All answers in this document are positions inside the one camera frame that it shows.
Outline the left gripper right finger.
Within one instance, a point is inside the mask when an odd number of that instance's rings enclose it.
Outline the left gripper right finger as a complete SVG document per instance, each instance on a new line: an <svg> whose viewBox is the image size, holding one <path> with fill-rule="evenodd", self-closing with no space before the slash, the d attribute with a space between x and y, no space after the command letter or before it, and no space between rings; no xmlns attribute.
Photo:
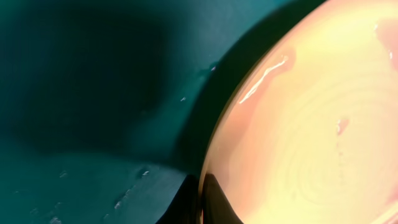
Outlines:
<svg viewBox="0 0 398 224"><path fill-rule="evenodd" d="M213 174L205 176L201 205L204 224L243 224Z"/></svg>

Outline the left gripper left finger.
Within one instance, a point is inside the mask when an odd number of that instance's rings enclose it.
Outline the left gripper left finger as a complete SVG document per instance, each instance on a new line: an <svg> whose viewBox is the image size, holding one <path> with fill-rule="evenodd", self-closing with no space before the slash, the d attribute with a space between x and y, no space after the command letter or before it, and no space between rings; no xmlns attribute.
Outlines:
<svg viewBox="0 0 398 224"><path fill-rule="evenodd" d="M156 224L198 224L198 179L187 175Z"/></svg>

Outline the yellow plate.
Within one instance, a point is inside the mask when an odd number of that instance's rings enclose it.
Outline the yellow plate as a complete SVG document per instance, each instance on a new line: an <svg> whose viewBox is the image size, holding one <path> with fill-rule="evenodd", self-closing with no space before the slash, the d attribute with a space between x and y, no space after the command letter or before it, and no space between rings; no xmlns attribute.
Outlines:
<svg viewBox="0 0 398 224"><path fill-rule="evenodd" d="M326 1L250 71L214 131L243 223L397 222L397 0Z"/></svg>

